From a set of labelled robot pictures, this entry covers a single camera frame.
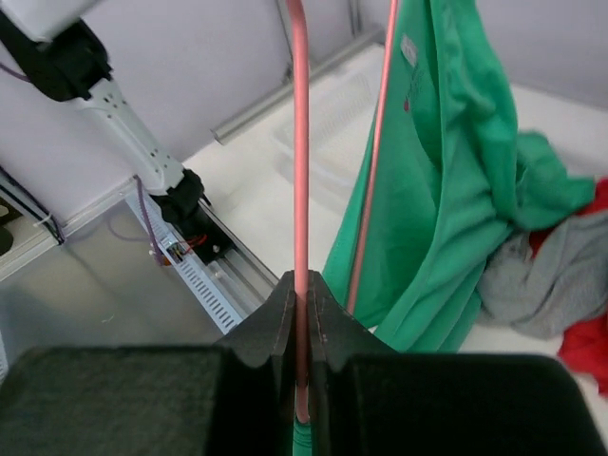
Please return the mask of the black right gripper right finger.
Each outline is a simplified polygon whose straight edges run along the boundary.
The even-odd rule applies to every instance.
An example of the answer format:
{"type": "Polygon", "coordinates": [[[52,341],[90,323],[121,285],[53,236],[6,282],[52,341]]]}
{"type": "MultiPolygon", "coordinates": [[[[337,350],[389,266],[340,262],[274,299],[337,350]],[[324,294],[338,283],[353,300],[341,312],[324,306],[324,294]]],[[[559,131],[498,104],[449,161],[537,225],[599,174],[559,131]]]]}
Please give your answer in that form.
{"type": "Polygon", "coordinates": [[[579,386],[525,353],[400,353],[309,276],[315,455],[603,455],[579,386]]]}

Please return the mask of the pink wire hanger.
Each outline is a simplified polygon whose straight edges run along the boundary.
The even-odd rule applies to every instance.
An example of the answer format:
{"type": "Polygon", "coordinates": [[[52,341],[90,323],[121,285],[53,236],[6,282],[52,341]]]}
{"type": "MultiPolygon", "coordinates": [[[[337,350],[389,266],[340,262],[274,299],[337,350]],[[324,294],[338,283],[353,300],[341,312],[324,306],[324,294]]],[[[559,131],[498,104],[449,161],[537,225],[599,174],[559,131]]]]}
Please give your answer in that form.
{"type": "MultiPolygon", "coordinates": [[[[295,290],[295,416],[299,423],[310,422],[308,374],[308,286],[309,286],[309,39],[303,4],[286,3],[292,24],[294,77],[294,290],[295,290]]],[[[389,4],[389,19],[381,84],[376,106],[370,169],[365,202],[361,210],[356,251],[351,266],[347,311],[353,314],[365,256],[371,208],[379,162],[379,149],[387,104],[393,47],[399,3],[389,4]]]]}

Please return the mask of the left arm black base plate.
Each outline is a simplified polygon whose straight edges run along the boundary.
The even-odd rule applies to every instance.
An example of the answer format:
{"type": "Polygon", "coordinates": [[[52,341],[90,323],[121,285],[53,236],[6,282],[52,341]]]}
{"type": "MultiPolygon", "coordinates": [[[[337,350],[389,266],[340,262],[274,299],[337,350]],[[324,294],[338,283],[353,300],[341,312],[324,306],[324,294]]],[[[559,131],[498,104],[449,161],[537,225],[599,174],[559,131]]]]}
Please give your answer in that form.
{"type": "Polygon", "coordinates": [[[234,247],[232,239],[202,209],[186,218],[179,228],[190,249],[204,265],[224,257],[234,247]]]}

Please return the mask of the green tank top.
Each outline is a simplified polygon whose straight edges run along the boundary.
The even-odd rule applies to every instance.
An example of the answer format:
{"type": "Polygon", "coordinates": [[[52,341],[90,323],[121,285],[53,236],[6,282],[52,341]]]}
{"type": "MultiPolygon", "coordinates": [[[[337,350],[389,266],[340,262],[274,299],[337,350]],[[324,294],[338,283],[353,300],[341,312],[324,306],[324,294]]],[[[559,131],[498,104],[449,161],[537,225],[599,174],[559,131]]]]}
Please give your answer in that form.
{"type": "Polygon", "coordinates": [[[400,353],[460,353],[489,256],[593,199],[548,143],[518,129],[504,70],[471,1],[401,1],[370,226],[347,311],[375,118],[323,271],[335,301],[400,353]]]}

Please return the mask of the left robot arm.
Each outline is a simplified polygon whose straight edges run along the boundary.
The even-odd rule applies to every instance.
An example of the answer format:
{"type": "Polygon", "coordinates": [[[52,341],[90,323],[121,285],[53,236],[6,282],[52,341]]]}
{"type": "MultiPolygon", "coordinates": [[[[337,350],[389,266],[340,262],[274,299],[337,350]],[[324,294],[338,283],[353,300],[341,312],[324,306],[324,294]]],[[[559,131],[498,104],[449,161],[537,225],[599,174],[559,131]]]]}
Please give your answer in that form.
{"type": "Polygon", "coordinates": [[[4,1],[1,43],[47,98],[70,103],[111,135],[162,218],[192,228],[207,217],[200,177],[175,160],[136,115],[112,76],[105,46],[83,20],[93,1],[4,1]]]}

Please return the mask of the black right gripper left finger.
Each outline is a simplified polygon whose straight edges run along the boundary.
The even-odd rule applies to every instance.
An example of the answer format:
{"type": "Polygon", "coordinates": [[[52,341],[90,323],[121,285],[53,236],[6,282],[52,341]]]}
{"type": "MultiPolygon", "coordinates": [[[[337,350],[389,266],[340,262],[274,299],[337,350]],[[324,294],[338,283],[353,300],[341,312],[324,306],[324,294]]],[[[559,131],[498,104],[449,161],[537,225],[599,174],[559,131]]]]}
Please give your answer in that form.
{"type": "Polygon", "coordinates": [[[1,388],[5,455],[289,455],[294,276],[209,346],[33,349],[1,388]]]}

